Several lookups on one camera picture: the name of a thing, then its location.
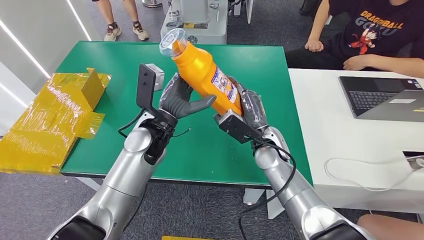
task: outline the person's hand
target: person's hand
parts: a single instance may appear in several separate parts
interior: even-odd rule
[[[215,95],[208,95],[198,101],[189,102],[192,92],[193,88],[176,73],[160,96],[159,110],[181,119],[209,108],[217,99]]]
[[[343,63],[343,69],[350,71],[362,70],[370,66],[370,61],[372,61],[372,57],[372,54],[353,56]]]
[[[324,45],[321,41],[316,39],[308,39],[307,43],[305,44],[305,49],[315,53],[315,52],[321,52],[324,49]]]

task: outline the bottle label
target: bottle label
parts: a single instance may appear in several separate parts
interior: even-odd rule
[[[239,94],[237,88],[218,67],[216,67],[215,74],[213,75],[212,80],[210,82],[221,93],[225,94],[225,96],[231,103],[234,103],[236,101],[237,94]]]

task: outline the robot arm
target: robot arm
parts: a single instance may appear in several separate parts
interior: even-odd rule
[[[278,129],[268,126],[260,97],[232,79],[241,96],[243,117],[232,111],[214,118],[219,128],[240,143],[251,141],[257,166],[262,169],[302,240],[374,240],[317,195],[289,160],[289,148]]]
[[[140,65],[138,74],[137,105],[146,112],[125,139],[100,189],[59,225],[48,240],[120,239],[137,198],[166,153],[177,119],[210,107],[216,98],[210,95],[188,102],[193,89],[175,75],[165,87],[156,110],[152,107],[153,92],[157,83],[163,81],[163,74],[152,64]]]

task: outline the gray carpet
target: gray carpet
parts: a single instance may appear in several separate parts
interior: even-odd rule
[[[138,41],[132,22],[121,0],[111,0],[114,16],[122,28],[119,41]],[[87,9],[99,33],[106,24],[94,3]],[[256,0],[251,24],[246,9],[240,17],[228,19],[228,43],[301,47],[312,21],[300,16],[302,0]],[[164,20],[161,8],[138,4],[140,21],[149,32],[151,42],[159,42]],[[69,218],[95,193],[74,177],[0,173],[0,240],[43,239],[59,223]],[[163,235],[240,240],[237,218],[248,206],[243,204],[241,188],[150,183],[142,208],[124,233],[122,240],[160,240]],[[366,214],[364,210],[339,209],[353,222]],[[414,214],[383,213],[415,221]],[[243,218],[248,239],[293,240],[297,233],[286,214],[267,219],[266,208]]]

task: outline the orange bottle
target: orange bottle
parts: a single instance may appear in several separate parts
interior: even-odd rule
[[[200,96],[215,95],[212,108],[221,116],[229,109],[242,115],[240,95],[236,86],[215,65],[212,55],[187,41],[181,28],[169,31],[159,45],[160,52],[175,62],[179,75]]]

